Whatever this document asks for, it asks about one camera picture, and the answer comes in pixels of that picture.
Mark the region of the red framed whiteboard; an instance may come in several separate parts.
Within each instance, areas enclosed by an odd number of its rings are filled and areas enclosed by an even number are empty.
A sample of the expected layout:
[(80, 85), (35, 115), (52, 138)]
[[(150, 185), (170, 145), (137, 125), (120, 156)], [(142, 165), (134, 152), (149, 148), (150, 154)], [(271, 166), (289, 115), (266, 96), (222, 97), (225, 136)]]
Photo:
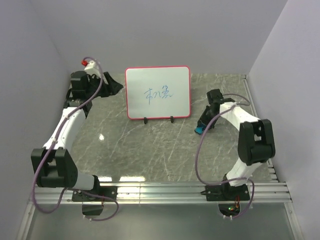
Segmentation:
[(191, 71), (186, 65), (127, 68), (125, 90), (131, 120), (191, 115)]

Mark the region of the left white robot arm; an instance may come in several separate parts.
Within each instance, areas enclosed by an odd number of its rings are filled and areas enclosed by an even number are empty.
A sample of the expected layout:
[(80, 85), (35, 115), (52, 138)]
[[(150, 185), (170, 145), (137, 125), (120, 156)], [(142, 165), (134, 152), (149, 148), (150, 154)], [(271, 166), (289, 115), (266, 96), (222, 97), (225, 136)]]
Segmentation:
[(42, 188), (67, 188), (83, 190), (89, 201), (101, 196), (98, 178), (81, 173), (73, 161), (70, 151), (73, 142), (87, 119), (96, 97), (116, 95), (123, 85), (116, 82), (108, 72), (88, 73), (75, 71), (70, 75), (71, 87), (67, 92), (61, 119), (52, 136), (41, 148), (31, 153), (35, 182)]

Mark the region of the blue whiteboard eraser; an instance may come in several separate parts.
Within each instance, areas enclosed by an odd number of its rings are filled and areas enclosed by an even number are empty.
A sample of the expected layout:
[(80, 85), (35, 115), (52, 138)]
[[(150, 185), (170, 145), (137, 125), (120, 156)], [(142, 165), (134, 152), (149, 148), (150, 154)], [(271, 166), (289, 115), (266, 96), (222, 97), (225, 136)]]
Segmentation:
[(204, 130), (205, 130), (205, 128), (203, 128), (202, 126), (196, 127), (194, 129), (195, 133), (197, 133), (198, 135), (202, 135)]

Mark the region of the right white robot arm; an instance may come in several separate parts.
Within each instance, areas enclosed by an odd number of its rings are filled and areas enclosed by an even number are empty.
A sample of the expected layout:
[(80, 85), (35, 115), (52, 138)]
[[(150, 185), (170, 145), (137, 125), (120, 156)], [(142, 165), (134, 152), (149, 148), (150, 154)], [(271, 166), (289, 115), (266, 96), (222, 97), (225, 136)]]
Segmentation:
[(197, 121), (195, 132), (201, 135), (195, 155), (195, 173), (199, 178), (198, 158), (202, 143), (208, 130), (213, 129), (220, 117), (227, 120), (238, 130), (238, 159), (232, 169), (226, 173), (221, 183), (220, 193), (226, 200), (232, 200), (244, 187), (252, 173), (276, 153), (272, 123), (268, 119), (259, 119), (243, 106), (250, 101), (237, 93), (222, 94), (219, 89), (206, 93), (208, 105)]

